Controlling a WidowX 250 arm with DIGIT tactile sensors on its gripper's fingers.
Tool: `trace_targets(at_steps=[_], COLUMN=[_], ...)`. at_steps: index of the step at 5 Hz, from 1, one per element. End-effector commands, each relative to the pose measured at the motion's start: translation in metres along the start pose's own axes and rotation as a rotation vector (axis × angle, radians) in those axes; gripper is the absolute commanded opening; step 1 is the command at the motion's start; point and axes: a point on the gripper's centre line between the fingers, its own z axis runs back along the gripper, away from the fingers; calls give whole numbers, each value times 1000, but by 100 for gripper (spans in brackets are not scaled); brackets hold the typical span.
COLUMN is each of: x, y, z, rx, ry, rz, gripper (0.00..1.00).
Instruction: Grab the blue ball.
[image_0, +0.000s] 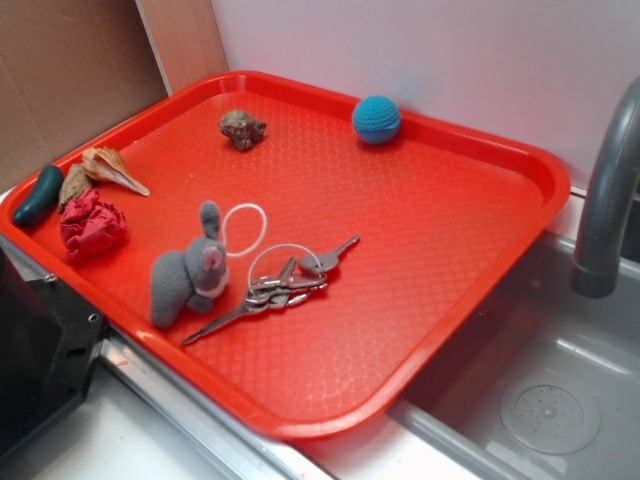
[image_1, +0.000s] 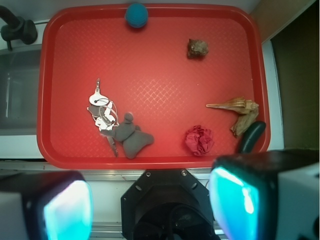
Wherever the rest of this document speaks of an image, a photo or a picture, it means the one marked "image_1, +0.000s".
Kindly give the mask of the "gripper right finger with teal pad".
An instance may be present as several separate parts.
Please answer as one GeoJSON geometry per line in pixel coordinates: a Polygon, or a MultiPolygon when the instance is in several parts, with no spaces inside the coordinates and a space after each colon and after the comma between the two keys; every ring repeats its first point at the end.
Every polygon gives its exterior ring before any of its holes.
{"type": "Polygon", "coordinates": [[[317,240],[320,153],[289,149],[217,157],[213,215],[230,240],[317,240]]]}

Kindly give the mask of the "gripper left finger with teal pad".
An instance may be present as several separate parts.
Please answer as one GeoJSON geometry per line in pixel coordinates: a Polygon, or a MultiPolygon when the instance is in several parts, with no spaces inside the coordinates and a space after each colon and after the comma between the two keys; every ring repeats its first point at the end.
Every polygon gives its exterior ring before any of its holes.
{"type": "Polygon", "coordinates": [[[91,187],[78,171],[0,177],[2,240],[88,240],[93,214],[91,187]]]}

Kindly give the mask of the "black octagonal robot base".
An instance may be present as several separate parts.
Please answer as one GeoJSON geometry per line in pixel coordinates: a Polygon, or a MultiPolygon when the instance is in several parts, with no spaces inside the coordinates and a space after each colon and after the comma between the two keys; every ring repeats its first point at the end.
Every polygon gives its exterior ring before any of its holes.
{"type": "Polygon", "coordinates": [[[218,240],[208,189],[186,169],[146,170],[121,196],[127,240],[218,240]]]}

